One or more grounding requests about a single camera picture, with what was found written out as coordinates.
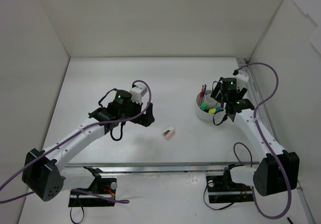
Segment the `green cap black highlighter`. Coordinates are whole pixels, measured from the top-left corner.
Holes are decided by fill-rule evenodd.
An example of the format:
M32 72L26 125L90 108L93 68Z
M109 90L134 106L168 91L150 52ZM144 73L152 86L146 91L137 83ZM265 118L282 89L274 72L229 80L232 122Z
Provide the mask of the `green cap black highlighter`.
M206 107L207 107L207 105L206 105L205 103L202 103L202 104L201 104L201 109L202 109L202 110L205 110Z

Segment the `yellow cap black highlighter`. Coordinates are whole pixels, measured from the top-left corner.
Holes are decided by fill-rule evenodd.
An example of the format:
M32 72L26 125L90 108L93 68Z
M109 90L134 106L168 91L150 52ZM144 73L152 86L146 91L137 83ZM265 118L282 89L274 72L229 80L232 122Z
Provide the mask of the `yellow cap black highlighter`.
M208 111L209 114L214 114L215 112L216 112L216 108L211 108Z

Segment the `blue pen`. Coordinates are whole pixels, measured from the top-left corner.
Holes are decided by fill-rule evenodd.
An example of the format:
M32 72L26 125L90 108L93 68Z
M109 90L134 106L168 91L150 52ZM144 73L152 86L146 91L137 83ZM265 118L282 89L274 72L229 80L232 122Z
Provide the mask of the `blue pen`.
M204 95L205 95L205 93L206 93L206 88L207 88L207 85L204 84L204 85L203 85L202 94L201 94L201 96L200 96L200 105L203 103Z

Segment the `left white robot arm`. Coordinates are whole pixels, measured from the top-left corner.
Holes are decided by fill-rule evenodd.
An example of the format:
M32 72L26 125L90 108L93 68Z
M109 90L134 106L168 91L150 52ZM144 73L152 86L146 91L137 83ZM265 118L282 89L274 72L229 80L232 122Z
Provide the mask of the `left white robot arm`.
M59 192L72 189L72 175L64 171L68 163L92 142L111 134L115 127L132 122L144 127L154 121L152 103L143 107L142 98L151 94L148 86L132 85L130 91L115 89L115 97L102 104L74 132L49 149L32 149L26 155L22 181L42 200L49 201Z

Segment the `red pen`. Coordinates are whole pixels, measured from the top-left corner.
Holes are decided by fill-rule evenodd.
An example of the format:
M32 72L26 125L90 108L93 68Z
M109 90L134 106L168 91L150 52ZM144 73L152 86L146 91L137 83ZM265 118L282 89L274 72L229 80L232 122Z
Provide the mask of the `red pen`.
M205 85L205 84L204 84L204 85L202 85L202 90L201 90L200 98L199 98L199 107L201 106L202 101L203 101L203 95L204 95L205 87L206 87L206 85Z

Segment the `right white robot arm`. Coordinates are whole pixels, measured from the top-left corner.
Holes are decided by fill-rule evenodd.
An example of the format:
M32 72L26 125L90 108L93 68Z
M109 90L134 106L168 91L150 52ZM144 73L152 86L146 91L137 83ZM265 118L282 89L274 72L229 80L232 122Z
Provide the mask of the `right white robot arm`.
M246 99L246 88L238 88L237 79L221 77L211 96L223 107L223 119L230 119L245 134L258 156L254 168L243 164L230 165L222 177L228 190L239 184L252 186L261 196L268 196L297 187L299 157L286 151L255 115L255 107Z

